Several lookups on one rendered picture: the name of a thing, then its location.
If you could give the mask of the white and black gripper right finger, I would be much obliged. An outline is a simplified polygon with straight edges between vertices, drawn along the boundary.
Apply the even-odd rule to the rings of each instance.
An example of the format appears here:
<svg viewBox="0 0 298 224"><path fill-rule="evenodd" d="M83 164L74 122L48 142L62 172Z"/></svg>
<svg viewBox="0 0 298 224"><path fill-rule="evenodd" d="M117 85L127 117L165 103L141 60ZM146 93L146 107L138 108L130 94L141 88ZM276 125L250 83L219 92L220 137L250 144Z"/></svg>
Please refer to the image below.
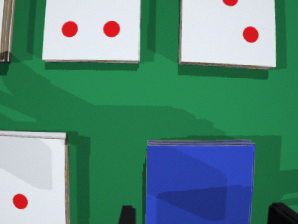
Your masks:
<svg viewBox="0 0 298 224"><path fill-rule="evenodd" d="M267 224L298 224L298 213L284 203L272 203L268 209Z"/></svg>

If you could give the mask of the green felt playing mat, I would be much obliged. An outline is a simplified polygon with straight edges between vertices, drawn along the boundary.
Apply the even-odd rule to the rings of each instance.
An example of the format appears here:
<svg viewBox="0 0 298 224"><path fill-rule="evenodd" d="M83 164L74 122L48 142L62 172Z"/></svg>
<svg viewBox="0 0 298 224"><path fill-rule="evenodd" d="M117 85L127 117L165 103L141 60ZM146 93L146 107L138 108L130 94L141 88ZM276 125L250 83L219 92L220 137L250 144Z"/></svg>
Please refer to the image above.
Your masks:
<svg viewBox="0 0 298 224"><path fill-rule="evenodd" d="M298 213L298 0L275 0L276 67L182 65L180 0L141 0L140 62L45 62L47 0L16 0L0 130L67 132L71 224L146 224L147 140L255 143L250 224Z"/></svg>

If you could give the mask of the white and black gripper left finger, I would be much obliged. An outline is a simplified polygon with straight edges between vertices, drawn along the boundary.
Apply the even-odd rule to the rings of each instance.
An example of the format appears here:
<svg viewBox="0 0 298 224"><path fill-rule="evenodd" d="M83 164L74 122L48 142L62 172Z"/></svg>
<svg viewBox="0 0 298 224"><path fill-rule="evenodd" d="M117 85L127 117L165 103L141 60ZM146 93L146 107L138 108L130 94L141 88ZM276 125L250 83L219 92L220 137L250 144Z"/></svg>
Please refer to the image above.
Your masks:
<svg viewBox="0 0 298 224"><path fill-rule="evenodd" d="M136 224L136 208L123 205L118 224Z"/></svg>

